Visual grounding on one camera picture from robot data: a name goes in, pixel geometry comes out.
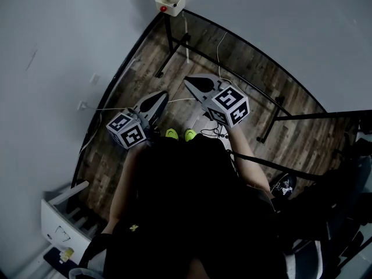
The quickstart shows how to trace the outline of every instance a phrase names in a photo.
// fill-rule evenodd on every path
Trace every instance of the wooden floor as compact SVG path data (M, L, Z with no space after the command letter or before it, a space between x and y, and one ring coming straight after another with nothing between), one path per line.
M185 17L191 34L189 44L216 58L216 48L224 31L189 14L185 13ZM172 18L171 23L173 36L180 39L184 34L184 18L179 15ZM192 52L187 63L185 49L180 48L165 68L164 76L155 78L167 53L167 39L161 21L138 50L108 107L133 106L140 97L159 90L167 90L170 100L192 98L183 84L185 76L194 73L218 74L216 65ZM221 63L250 80L272 98L285 96L284 107L292 115L322 112L317 103L280 68L229 34L219 46L219 58ZM257 157L314 174L323 174L328 169L338 167L341 158L334 155L334 149L342 149L348 123L346 119L277 121L266 143L261 144L256 137L264 134L275 107L223 69L221 76L236 83L248 95L251 113L241 127ZM113 142L105 128L116 113L116 110L102 112L101 126L87 147L78 174L78 179L90 182L90 186L80 195L80 200L105 220L108 219L110 203L126 158L126 151ZM163 133L172 127L179 134L188 128L196 132L214 128L216 122L209 121L202 114L200 103L196 101L173 102L168 104L158 125ZM263 169L269 181L279 173L270 168ZM310 181L299 179L294 195L309 184Z

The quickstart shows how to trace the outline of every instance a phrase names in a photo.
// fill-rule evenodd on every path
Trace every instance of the wall outlet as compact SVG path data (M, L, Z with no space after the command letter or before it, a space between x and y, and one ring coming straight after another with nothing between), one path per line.
M79 104L77 105L77 110L84 110L88 106L88 102L81 100Z
M94 73L93 76L92 76L92 78L91 78L91 80L89 81L89 83L91 85L97 85L97 83L98 83L98 81L99 81L100 78L101 78L100 75Z

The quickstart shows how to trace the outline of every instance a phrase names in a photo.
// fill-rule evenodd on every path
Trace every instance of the neon yellow shoe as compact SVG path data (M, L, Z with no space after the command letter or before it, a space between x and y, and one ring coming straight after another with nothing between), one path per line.
M196 132L193 129L188 129L185 132L185 141L190 141L196 136Z
M173 128L169 128L165 132L165 137L172 137L172 138L175 138L176 140L178 140L178 134Z

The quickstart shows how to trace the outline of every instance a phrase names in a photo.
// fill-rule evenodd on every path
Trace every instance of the small white container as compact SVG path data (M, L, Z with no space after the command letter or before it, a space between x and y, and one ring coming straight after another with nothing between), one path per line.
M156 8L170 16L177 16L185 8L186 0L155 0Z

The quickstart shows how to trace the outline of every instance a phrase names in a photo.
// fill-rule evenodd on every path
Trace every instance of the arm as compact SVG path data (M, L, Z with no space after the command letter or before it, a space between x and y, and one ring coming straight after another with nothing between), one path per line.
M110 207L110 219L108 225L102 231L103 234L112 234L115 225L124 216L130 203L131 193L134 184L134 175L138 157L141 151L146 147L146 142L142 142L129 149L123 171L120 176L114 197Z
M248 145L248 141L239 125L236 125L233 128L226 127L226 130L228 132L231 149L234 152L254 157L254 154ZM244 179L248 185L262 189L269 198L273 197L270 192L269 182L258 163L237 157L235 157L235 162L239 176Z

